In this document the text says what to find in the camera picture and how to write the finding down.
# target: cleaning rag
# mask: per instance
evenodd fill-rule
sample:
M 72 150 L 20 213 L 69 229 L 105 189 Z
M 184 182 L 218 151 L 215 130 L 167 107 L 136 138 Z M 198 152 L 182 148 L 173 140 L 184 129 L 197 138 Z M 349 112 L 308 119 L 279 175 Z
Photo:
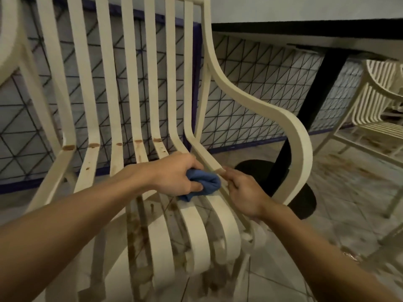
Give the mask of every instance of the cleaning rag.
M 221 180 L 216 174 L 201 171 L 199 169 L 188 169 L 186 177 L 188 177 L 190 181 L 200 182 L 203 185 L 203 190 L 200 192 L 191 192 L 187 195 L 178 196 L 179 199 L 186 202 L 189 202 L 193 196 L 210 195 L 217 191 L 221 186 Z

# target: chair slat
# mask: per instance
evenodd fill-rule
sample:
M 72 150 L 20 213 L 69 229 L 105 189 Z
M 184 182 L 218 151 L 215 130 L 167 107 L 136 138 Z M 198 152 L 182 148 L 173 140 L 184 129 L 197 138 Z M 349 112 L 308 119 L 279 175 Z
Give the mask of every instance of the chair slat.
M 95 1 L 97 6 L 99 38 L 101 41 L 103 73 L 105 75 L 112 144 L 122 143 L 122 130 L 120 126 L 118 88 L 116 84 L 115 59 L 113 53 L 112 29 L 110 26 L 109 4 L 108 0 Z
M 98 115 L 95 103 L 94 85 L 92 81 L 91 63 L 89 60 L 87 34 L 83 5 L 81 0 L 67 0 L 70 14 L 71 29 L 80 76 L 80 87 L 83 94 L 85 119 L 88 127 L 88 143 L 100 143 Z
M 179 139 L 177 129 L 175 0 L 165 0 L 165 30 L 169 137 L 178 151 L 188 152 L 182 141 Z
M 140 163 L 147 162 L 148 157 L 141 134 L 133 2 L 132 0 L 122 0 L 121 4 L 133 144 L 136 162 Z M 146 214 L 146 218 L 153 262 L 153 285 L 155 288 L 166 286 L 175 279 L 172 249 L 161 248 L 161 246 L 170 246 L 169 231 L 163 214 L 168 207 L 169 200 L 165 195 L 161 195 L 161 203 L 159 203 L 156 201 L 158 196 L 159 194 L 156 191 L 149 191 L 142 195 L 146 212 L 151 213 L 154 210 L 153 214 Z M 149 216 L 159 217 L 155 220 L 150 220 Z
M 62 51 L 57 32 L 52 0 L 36 0 L 39 19 L 42 26 L 43 39 L 46 45 L 50 72 L 52 74 L 53 88 L 55 92 L 58 112 L 63 130 L 63 145 L 76 144 L 73 115 L 67 90 L 66 75 Z
M 199 107 L 198 107 L 198 113 L 196 116 L 196 127 L 195 127 L 195 138 L 196 141 L 200 142 L 201 137 L 202 137 L 202 132 L 203 132 L 203 126 L 204 126 L 204 117 L 205 117 L 205 112 L 207 109 L 207 102 L 208 102 L 208 96 L 209 96 L 209 91 L 210 91 L 210 83 L 211 83 L 211 72 L 210 69 L 208 68 L 207 62 L 204 63 L 203 65 L 203 76 L 201 78 L 201 90 L 200 90 L 200 98 L 199 98 Z
M 112 136 L 112 153 L 110 159 L 110 175 L 113 176 L 123 168 L 123 144 L 122 130 L 120 126 L 120 113 L 118 101 L 118 88 L 116 84 L 115 60 L 113 53 L 112 30 L 110 26 L 108 0 L 95 0 L 97 7 L 97 18 L 99 25 L 99 38 L 101 41 L 101 52 L 103 72 L 105 75 L 106 94 L 108 100 L 109 121 Z M 107 225 L 106 232 L 113 231 L 114 227 L 119 230 L 115 235 L 106 237 L 106 249 L 117 249 L 120 246 L 121 254 L 105 275 L 105 301 L 133 301 L 131 291 L 131 279 L 128 266 L 127 248 L 127 226 L 125 209 L 120 211 Z
M 89 144 L 74 189 L 74 193 L 77 193 L 93 185 L 98 162 L 100 136 L 83 7 L 81 0 L 67 0 L 67 2 L 83 95 Z M 61 296 L 68 297 L 72 302 L 78 301 L 78 291 L 91 286 L 91 279 L 88 276 L 92 273 L 94 245 L 95 238 L 84 246 L 73 261 L 69 263 L 68 267 L 48 286 L 46 290 L 48 302 L 58 301 Z
M 191 109 L 192 109 L 192 70 L 193 70 L 193 2 L 185 0 L 184 2 L 184 102 L 183 102 L 183 125 L 186 137 L 192 146 L 195 147 L 199 156 L 207 160 L 219 163 L 207 152 L 207 150 L 197 141 L 191 130 Z M 224 245 L 214 244 L 215 260 L 219 264 L 225 264 L 235 260 L 241 252 L 241 237 L 239 234 L 237 222 L 223 200 L 219 192 L 206 197 L 212 206 L 214 212 L 220 221 L 224 233 Z
M 157 81 L 157 50 L 155 33 L 155 4 L 154 0 L 144 0 L 145 35 L 147 43 L 148 63 L 148 92 L 150 106 L 151 134 L 154 147 L 159 158 L 168 156 L 164 143 L 161 141 L 158 110 L 158 81 Z M 203 220 L 193 202 L 178 201 L 179 212 L 183 218 L 191 245 L 191 259 L 188 260 L 186 270 L 190 274 L 200 274 L 210 266 L 210 249 Z

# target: wire mesh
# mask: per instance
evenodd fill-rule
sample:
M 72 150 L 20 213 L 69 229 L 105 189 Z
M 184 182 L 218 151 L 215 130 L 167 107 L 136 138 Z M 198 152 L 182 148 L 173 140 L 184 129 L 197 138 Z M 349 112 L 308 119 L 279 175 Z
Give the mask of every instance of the wire mesh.
M 78 150 L 73 157 L 72 166 L 75 171 L 78 171 L 88 146 L 87 124 L 68 9 L 66 6 L 57 5 L 54 6 L 54 11 L 77 134 Z M 58 109 L 36 4 L 23 1 L 23 16 L 43 90 L 56 126 L 60 130 Z M 84 19 L 101 133 L 101 150 L 97 167 L 108 167 L 110 165 L 111 136 L 98 21 L 96 13 L 92 11 L 85 11 Z M 149 127 L 147 47 L 145 45 L 144 21 L 135 18 L 134 26 L 141 127 L 149 159 L 155 159 L 157 156 L 152 145 Z M 123 134 L 124 162 L 134 163 L 121 17 L 112 15 L 111 27 Z M 156 36 L 160 130 L 165 146 L 169 152 L 172 152 L 174 147 L 168 137 L 167 125 L 166 41 L 163 24 L 156 24 Z M 219 63 L 230 81 L 261 100 L 288 109 L 295 114 L 299 111 L 321 64 L 321 56 L 219 34 L 214 34 L 213 39 Z M 181 27 L 176 28 L 176 40 L 177 127 L 180 138 L 183 139 L 183 29 Z M 360 75 L 360 65 L 348 61 L 322 106 L 322 110 L 312 126 L 312 131 L 334 126 L 345 111 Z M 2 85 L 0 97 L 0 184 L 44 177 L 53 163 L 54 155 L 30 101 L 23 78 L 18 71 Z M 277 123 L 264 119 L 240 106 L 212 81 L 201 139 L 206 148 L 243 144 L 282 137 L 283 135 L 284 132 Z
M 219 64 L 229 80 L 258 99 L 298 114 L 323 57 L 285 47 L 213 34 Z M 361 76 L 347 61 L 310 131 L 332 128 L 344 113 Z M 207 149 L 283 137 L 276 123 L 246 109 L 210 85 L 201 142 Z

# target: forearm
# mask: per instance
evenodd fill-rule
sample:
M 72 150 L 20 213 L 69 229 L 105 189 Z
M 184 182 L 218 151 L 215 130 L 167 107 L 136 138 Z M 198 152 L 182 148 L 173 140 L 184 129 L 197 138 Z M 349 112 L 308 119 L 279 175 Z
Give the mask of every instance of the forearm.
M 1 227 L 0 300 L 31 301 L 146 189 L 141 176 L 110 178 Z
M 398 301 L 374 276 L 299 220 L 290 208 L 275 205 L 264 222 L 284 245 L 320 301 Z

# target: curved armrest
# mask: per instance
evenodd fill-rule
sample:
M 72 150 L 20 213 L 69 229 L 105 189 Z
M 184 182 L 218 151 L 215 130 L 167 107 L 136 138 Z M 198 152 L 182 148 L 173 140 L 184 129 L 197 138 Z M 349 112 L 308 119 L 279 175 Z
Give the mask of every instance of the curved armrest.
M 8 79 L 18 67 L 22 18 L 20 0 L 1 0 L 1 31 L 0 31 L 0 85 Z
M 371 73 L 371 70 L 369 68 L 369 60 L 365 60 L 365 64 L 364 64 L 364 76 L 363 78 L 366 79 L 366 81 L 368 82 L 368 84 L 375 89 L 375 91 L 379 92 L 380 94 L 386 96 L 388 99 L 393 99 L 395 101 L 399 101 L 401 103 L 403 103 L 403 96 L 396 94 L 392 91 L 389 91 L 388 89 L 384 88 L 383 86 L 381 86 L 376 80 L 374 75 Z
M 312 168 L 312 144 L 309 135 L 300 120 L 288 110 L 261 101 L 240 90 L 225 76 L 217 60 L 211 30 L 210 0 L 204 0 L 202 6 L 202 28 L 204 40 L 204 60 L 208 62 L 217 85 L 235 101 L 257 114 L 276 121 L 285 131 L 291 147 L 289 174 L 277 189 L 273 198 L 277 202 L 288 204 L 307 181 Z

